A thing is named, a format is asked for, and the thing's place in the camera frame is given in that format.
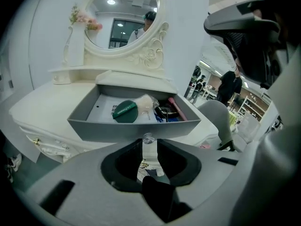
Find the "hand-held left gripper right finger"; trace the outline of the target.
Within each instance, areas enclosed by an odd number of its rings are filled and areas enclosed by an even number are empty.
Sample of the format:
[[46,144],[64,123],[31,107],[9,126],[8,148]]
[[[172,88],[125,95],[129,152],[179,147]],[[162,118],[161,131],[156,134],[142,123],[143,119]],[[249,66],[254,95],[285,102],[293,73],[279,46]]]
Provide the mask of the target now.
[[201,149],[171,140],[157,141],[158,160],[181,203],[190,211],[177,214],[169,226],[229,226],[245,185],[244,153]]

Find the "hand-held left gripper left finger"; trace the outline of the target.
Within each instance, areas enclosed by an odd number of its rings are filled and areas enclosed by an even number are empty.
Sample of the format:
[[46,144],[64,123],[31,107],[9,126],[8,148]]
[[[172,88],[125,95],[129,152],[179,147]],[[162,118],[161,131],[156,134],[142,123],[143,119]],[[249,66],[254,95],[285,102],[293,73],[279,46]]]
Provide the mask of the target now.
[[16,195],[44,226],[160,226],[137,172],[142,141],[76,155]]

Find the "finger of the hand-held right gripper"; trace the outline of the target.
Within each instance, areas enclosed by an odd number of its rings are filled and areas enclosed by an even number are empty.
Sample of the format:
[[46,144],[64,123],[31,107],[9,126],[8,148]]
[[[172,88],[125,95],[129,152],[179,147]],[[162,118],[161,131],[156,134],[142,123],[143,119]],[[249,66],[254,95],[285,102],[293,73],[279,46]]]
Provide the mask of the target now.
[[204,30],[222,39],[249,80],[273,83],[278,77],[280,69],[273,73],[270,56],[278,43],[280,26],[266,2],[249,0],[211,13]]
[[231,215],[233,226],[301,224],[301,48],[269,89],[283,129],[259,144],[254,164]]

